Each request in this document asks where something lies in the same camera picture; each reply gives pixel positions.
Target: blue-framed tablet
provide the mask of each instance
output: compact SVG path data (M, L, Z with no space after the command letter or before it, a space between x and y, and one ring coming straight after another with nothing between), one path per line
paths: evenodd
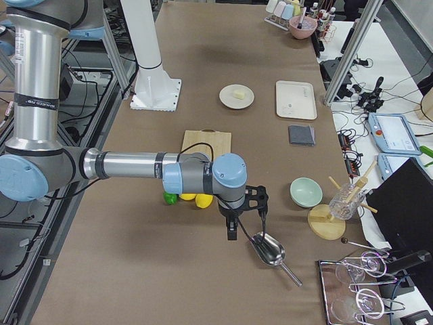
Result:
M381 151L388 154L421 154L417 138L403 115L370 113L368 123Z
M382 179L386 181L409 158L415 158L420 166L423 165L419 156L414 154L378 154L378 167L382 174Z

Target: wooden cutting board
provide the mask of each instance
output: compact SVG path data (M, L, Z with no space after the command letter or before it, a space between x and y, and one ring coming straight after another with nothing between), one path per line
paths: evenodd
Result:
M183 136L182 151L198 142L206 142L213 147L214 159L231 151L231 133L214 130L186 130L185 135ZM210 148L202 144L194 146L185 152L188 154L193 152L203 152L207 154L209 158L211 158Z

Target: scoop handle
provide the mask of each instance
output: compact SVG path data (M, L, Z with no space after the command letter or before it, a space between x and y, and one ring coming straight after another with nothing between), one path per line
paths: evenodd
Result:
M289 277L291 277L291 279L293 280L293 282L295 282L297 286L302 286L302 282L298 279L297 276L295 276L295 274L292 272L291 269L289 269L289 267L286 264L281 263L279 266L281 266L284 272L287 273Z

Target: metal ladle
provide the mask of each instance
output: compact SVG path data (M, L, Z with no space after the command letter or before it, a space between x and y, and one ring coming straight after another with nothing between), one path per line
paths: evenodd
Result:
M263 263L270 266L281 266L284 272L291 277L297 286L302 286L302 282L298 277L295 276L286 264L284 264L286 251L280 242L268 234L265 234L265 237L263 238L262 232L255 234L252 239L254 241L252 246Z

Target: gray floor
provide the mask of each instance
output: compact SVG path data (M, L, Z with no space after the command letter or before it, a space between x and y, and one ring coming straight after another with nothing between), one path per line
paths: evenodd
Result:
M382 20L380 25L415 82L428 76L433 71L432 52L391 1L381 7L378 18Z

